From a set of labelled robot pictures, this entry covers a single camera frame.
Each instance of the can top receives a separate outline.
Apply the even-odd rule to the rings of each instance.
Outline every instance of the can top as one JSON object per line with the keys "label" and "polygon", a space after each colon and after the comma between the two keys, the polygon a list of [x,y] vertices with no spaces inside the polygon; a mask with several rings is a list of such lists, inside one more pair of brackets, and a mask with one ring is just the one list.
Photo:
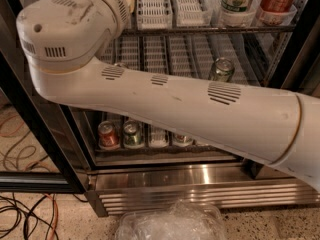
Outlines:
{"label": "can top", "polygon": [[139,124],[136,121],[129,120],[124,123],[123,129],[127,134],[135,134],[139,130]]}
{"label": "can top", "polygon": [[98,126],[98,131],[101,134],[108,134],[108,133],[112,132],[113,129],[114,129],[114,125],[110,121],[104,121],[104,122],[100,123]]}
{"label": "can top", "polygon": [[224,72],[229,72],[234,70],[234,65],[231,60],[228,60],[226,58],[219,58],[215,61],[216,68],[224,71]]}

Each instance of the ventilation grille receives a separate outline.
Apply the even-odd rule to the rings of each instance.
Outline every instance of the ventilation grille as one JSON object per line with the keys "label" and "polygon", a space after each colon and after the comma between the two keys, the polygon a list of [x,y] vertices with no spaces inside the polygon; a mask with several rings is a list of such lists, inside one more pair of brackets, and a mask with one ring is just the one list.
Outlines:
{"label": "ventilation grille", "polygon": [[118,6],[120,10],[121,20],[124,24],[127,23],[127,10],[126,6],[123,4],[121,0],[118,0]]}
{"label": "ventilation grille", "polygon": [[209,84],[208,95],[210,100],[225,105],[230,105],[240,98],[241,90],[238,86],[220,82],[212,82]]}
{"label": "ventilation grille", "polygon": [[52,0],[52,2],[54,4],[60,4],[60,5],[63,5],[63,6],[68,6],[68,7],[71,7],[71,6],[76,6],[77,4],[72,1],[72,0]]}
{"label": "ventilation grille", "polygon": [[124,72],[124,69],[119,67],[108,67],[102,70],[101,75],[106,77],[107,80],[115,80],[116,78],[120,78]]}
{"label": "ventilation grille", "polygon": [[44,49],[46,56],[49,58],[63,58],[67,56],[64,47],[46,47]]}
{"label": "ventilation grille", "polygon": [[33,44],[22,40],[22,45],[23,45],[24,49],[26,49],[28,52],[36,54],[36,50],[34,49]]}
{"label": "ventilation grille", "polygon": [[166,75],[155,75],[151,78],[151,83],[155,85],[164,85],[168,82]]}

